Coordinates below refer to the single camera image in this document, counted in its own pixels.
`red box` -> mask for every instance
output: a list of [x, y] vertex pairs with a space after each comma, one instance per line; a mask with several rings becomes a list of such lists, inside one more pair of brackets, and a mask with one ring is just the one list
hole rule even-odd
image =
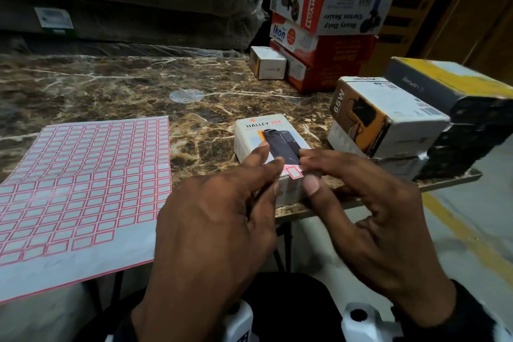
[[269, 46], [287, 59], [285, 78], [299, 92], [330, 91], [337, 87], [341, 76], [356, 76], [360, 72], [361, 65], [350, 61], [339, 62], [331, 67], [308, 67], [278, 42], [271, 40]]
[[374, 35], [317, 36], [277, 13], [273, 13], [269, 34], [298, 60], [313, 68], [331, 67], [346, 61], [368, 61], [378, 42]]

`stacked boxes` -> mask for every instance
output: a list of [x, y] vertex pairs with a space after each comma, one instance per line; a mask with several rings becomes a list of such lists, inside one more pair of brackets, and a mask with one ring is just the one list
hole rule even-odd
[[271, 0], [271, 47], [301, 92], [332, 90], [370, 59], [392, 0]]
[[394, 57], [385, 77], [450, 116], [418, 179], [463, 175], [513, 133], [513, 88], [455, 62]]
[[372, 158], [413, 180], [449, 117], [385, 78], [341, 77], [330, 104], [335, 150]]

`brown marble surface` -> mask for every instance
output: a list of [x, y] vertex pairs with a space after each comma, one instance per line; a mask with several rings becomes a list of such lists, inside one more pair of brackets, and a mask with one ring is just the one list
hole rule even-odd
[[[188, 88], [204, 99], [169, 99]], [[240, 118], [285, 114], [311, 147], [328, 147], [331, 95], [258, 81], [247, 58], [0, 56], [0, 181], [44, 126], [64, 122], [168, 115], [175, 185], [236, 165], [233, 124]], [[280, 221], [309, 215], [300, 203], [277, 209]]]

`charger box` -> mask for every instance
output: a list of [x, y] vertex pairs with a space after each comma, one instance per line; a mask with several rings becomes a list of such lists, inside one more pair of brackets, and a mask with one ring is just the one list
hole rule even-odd
[[249, 68], [259, 80], [283, 80], [287, 60], [268, 46], [252, 46]]
[[317, 35], [379, 33], [393, 0], [271, 0], [270, 9]]
[[337, 86], [340, 76], [357, 75], [360, 71], [361, 64], [350, 61], [325, 68], [311, 68], [278, 42], [271, 40], [270, 46], [287, 59], [285, 77], [299, 92], [330, 91]]
[[308, 67], [370, 60], [377, 36], [317, 36], [273, 13], [270, 36]]
[[341, 77], [330, 104], [335, 121], [368, 157], [417, 157], [449, 117], [382, 77]]
[[[367, 158], [360, 148], [356, 146], [354, 141], [351, 140], [348, 134], [335, 121], [333, 121], [328, 133], [328, 142], [336, 151], [353, 153], [360, 157]], [[419, 175], [428, 160], [429, 158], [426, 153], [423, 153], [416, 157], [373, 159], [372, 161], [388, 173], [404, 180], [412, 181]]]
[[284, 115], [266, 115], [239, 119], [235, 122], [235, 154], [242, 162], [262, 141], [270, 145], [267, 162], [283, 157], [285, 167], [279, 177], [281, 195], [276, 207], [296, 203], [305, 197], [303, 173], [299, 168], [299, 149], [310, 146], [299, 135]]
[[456, 62], [392, 57], [385, 77], [453, 123], [513, 125], [513, 88]]

